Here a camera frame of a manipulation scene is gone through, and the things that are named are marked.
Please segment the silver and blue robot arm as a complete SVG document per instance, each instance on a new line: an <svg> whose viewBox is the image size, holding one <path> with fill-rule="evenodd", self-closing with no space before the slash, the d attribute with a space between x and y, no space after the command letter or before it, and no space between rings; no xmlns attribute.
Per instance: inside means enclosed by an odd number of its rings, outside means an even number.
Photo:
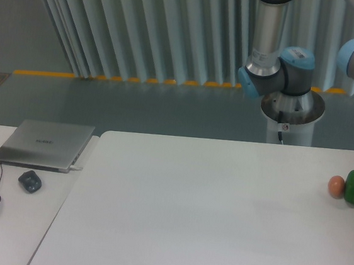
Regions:
<svg viewBox="0 0 354 265"><path fill-rule="evenodd" d="M326 106L311 88L314 54L302 47L279 49L285 15L292 1L257 0L253 48L237 74L246 95L261 98L268 143L310 146L314 125L322 118ZM354 0L347 3L354 8ZM354 80L354 39L343 44L336 63Z"/></svg>

